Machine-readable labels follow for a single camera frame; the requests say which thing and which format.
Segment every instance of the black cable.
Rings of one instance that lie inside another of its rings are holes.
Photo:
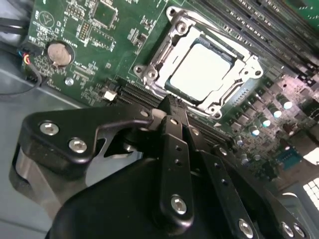
[[[22,92],[17,92],[17,93],[7,93],[7,94],[2,94],[0,93],[0,100],[6,100],[6,99],[10,99],[12,97],[17,97],[17,96],[21,96],[21,95],[24,95],[25,93],[28,93],[30,91],[33,91],[35,89],[37,89],[41,83],[42,83],[42,76],[40,74],[40,72],[36,69],[36,67],[30,63],[28,64],[28,67],[31,69],[31,71],[36,75],[37,77],[37,82],[34,84],[33,87],[25,90],[25,91],[22,91]]]
[[[0,25],[0,31],[9,34],[26,35],[27,29]]]

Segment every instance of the electronic component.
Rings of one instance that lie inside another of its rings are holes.
[[[240,161],[242,165],[249,163],[249,159],[246,153],[240,155]]]
[[[274,94],[279,94],[283,91],[283,89],[277,83],[274,83],[270,80],[266,83],[266,87]]]
[[[302,130],[296,133],[290,138],[290,141],[305,160],[314,165],[319,164],[319,143],[311,134],[311,130],[309,132]]]
[[[262,126],[265,128],[271,125],[271,121],[265,116],[259,117],[259,121],[261,122]]]
[[[172,10],[181,12],[178,19],[169,14]],[[190,110],[221,117],[223,105],[249,78],[263,76],[258,57],[217,33],[214,38],[204,34],[188,19],[192,16],[195,21],[207,22],[195,12],[169,7],[166,15],[171,29],[149,64],[134,67],[135,74],[159,97],[169,91],[187,102]]]
[[[302,111],[313,120],[319,122],[319,102],[315,99],[311,99],[310,101],[307,101],[302,106]]]
[[[49,43],[47,55],[53,66],[64,67],[72,62],[74,51],[67,43],[54,41]]]
[[[249,118],[253,118],[256,114],[256,111],[254,111],[249,105],[242,105],[242,109]]]
[[[280,95],[277,97],[278,102],[284,107],[285,110],[291,109],[293,103],[287,99],[287,97]]]
[[[238,122],[240,122],[242,125],[245,125],[248,121],[249,118],[246,117],[245,115],[241,115],[237,118]]]
[[[113,25],[114,20],[118,15],[118,10],[104,1],[96,3],[93,20],[101,26],[109,29]]]
[[[251,105],[258,110],[261,110],[264,106],[264,104],[260,100],[255,100],[251,102]]]
[[[272,95],[270,95],[267,91],[265,91],[262,88],[257,88],[256,93],[259,95],[261,99],[263,99],[265,102],[268,102],[272,99]]]
[[[283,138],[281,138],[281,139],[279,140],[279,143],[280,143],[281,147],[282,147],[284,150],[286,150],[286,151],[291,148],[290,145],[288,144],[288,142],[287,142],[285,139],[283,139]]]
[[[270,113],[271,113],[275,118],[280,118],[281,115],[283,114],[283,113],[281,112],[281,110],[279,110],[277,107],[275,107],[275,106],[273,106],[273,105],[269,106],[268,109],[269,109]]]
[[[303,158],[295,151],[294,148],[285,148],[277,157],[277,161],[284,165],[283,170],[288,170],[298,164]]]
[[[239,123],[237,123],[234,120],[231,120],[230,126],[232,127],[233,130],[236,130],[236,131],[239,131],[242,127],[242,125],[240,125]]]
[[[261,156],[259,154],[254,155],[254,160],[259,161],[261,159]]]
[[[260,134],[259,129],[257,128],[257,126],[253,125],[249,127],[249,131],[251,133],[252,136],[258,136]]]
[[[296,130],[298,130],[298,125],[295,123],[293,124],[285,123],[283,124],[283,129],[289,136],[292,136],[295,134]]]
[[[243,141],[243,139],[241,138],[240,135],[238,135],[238,136],[235,137],[235,142],[236,142],[236,144],[237,144],[238,146],[243,146],[243,145],[244,145],[244,141]]]
[[[148,36],[146,36],[144,33],[137,36],[137,40],[135,42],[136,46],[141,47],[146,42]]]

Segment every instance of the microchip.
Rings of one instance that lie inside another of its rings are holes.
[[[269,87],[269,90],[271,90],[275,94],[279,94],[283,91],[283,89],[280,88],[280,86],[276,83],[274,83],[271,87]]]
[[[304,120],[305,116],[301,113],[298,113],[296,116],[295,116],[295,119],[296,120],[299,120],[299,121],[302,121]]]
[[[118,14],[118,10],[107,3],[100,1],[96,4],[94,13],[93,13],[93,20],[103,27],[109,29],[116,16]]]
[[[248,121],[249,121],[249,118],[244,116],[244,115],[241,115],[239,118],[238,118],[238,121],[241,122],[242,124],[246,124]]]
[[[317,89],[319,89],[319,82],[316,82],[313,86],[311,86],[311,89],[313,91],[316,91]]]
[[[266,102],[268,102],[272,98],[272,96],[267,91],[265,91],[260,97]]]
[[[252,103],[253,107],[255,107],[256,109],[262,109],[264,104],[259,101],[259,100],[256,100],[254,103]]]
[[[205,100],[211,92],[215,92],[216,97],[222,97],[225,93],[220,92],[224,84],[223,77],[230,69],[231,64],[220,55],[201,44],[196,44],[171,77],[170,83],[197,101]],[[196,79],[196,83],[185,79]]]
[[[243,111],[250,118],[252,118],[256,113],[256,111],[254,111],[251,107],[249,107],[247,105],[243,106]]]
[[[239,123],[237,123],[237,122],[233,122],[230,126],[232,127],[233,130],[237,130],[238,131],[238,130],[241,129],[241,125]]]
[[[302,96],[308,96],[309,95],[309,90],[307,89],[307,88],[304,88],[301,92],[300,92],[300,94],[302,95]]]

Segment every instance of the green circuit board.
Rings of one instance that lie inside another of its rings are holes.
[[[287,0],[290,6],[315,30],[319,30],[319,1],[317,0]]]
[[[271,8],[273,7],[270,1],[267,3]],[[72,61],[66,67],[52,66],[46,54],[31,56],[30,60],[46,77],[48,86],[91,107],[108,104],[100,93],[106,81],[109,80],[115,81],[117,78],[122,78],[141,91],[147,91],[142,81],[134,74],[133,67],[147,65],[161,44],[171,27],[166,16],[166,9],[169,6],[196,11],[221,29],[227,27],[225,22],[194,0],[35,0],[27,41],[43,49],[44,52],[48,43],[62,41],[71,47],[73,53]],[[227,10],[223,1],[220,1],[219,8]],[[288,14],[284,8],[281,9],[283,17],[290,24],[297,25],[298,20],[288,20]],[[248,10],[255,14],[253,8]],[[242,22],[236,15],[231,15],[234,20]],[[259,18],[261,22],[267,22],[263,15],[259,15]],[[272,24],[269,27],[287,41],[293,41],[286,36],[285,30],[280,26]],[[305,34],[302,27],[298,30]],[[252,31],[254,34],[259,34],[254,29]],[[232,31],[229,31],[229,34],[234,38],[238,37]],[[318,41],[313,36],[307,35],[307,37],[314,44]],[[307,100],[304,90],[308,90],[308,98],[319,100],[318,91],[305,86],[302,81],[285,75],[274,62],[261,58],[260,64],[264,70],[264,76],[258,80],[248,80],[223,106],[221,119],[194,115],[204,124],[217,128],[229,137],[241,135],[245,141],[243,149],[249,157],[253,158],[256,154],[261,156],[261,160],[251,164],[251,168],[256,171],[265,161],[276,160],[273,156],[280,147],[276,134],[282,131],[283,124],[298,123],[299,129],[306,129],[316,123],[299,107]],[[67,78],[73,79],[72,86],[65,84]],[[250,117],[244,127],[235,130],[231,127],[230,120],[236,118],[238,112],[242,112],[241,105],[247,102],[250,96],[255,95],[258,88],[265,88],[268,81],[278,84],[284,91],[283,95],[294,103],[294,107],[284,111],[280,119],[275,119],[267,109],[267,105],[274,104],[280,109],[282,106],[275,100],[275,96],[272,96],[270,100],[264,102],[265,107],[256,109],[258,113]],[[258,137],[252,137],[248,128],[256,123],[260,114],[264,114],[272,121],[272,127],[262,128]],[[289,139],[287,135],[283,135],[282,138]]]

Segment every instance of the integrated circuit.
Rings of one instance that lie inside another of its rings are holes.
[[[110,29],[117,15],[118,10],[115,7],[112,7],[104,1],[99,1],[96,3],[92,17],[96,23],[106,29]]]

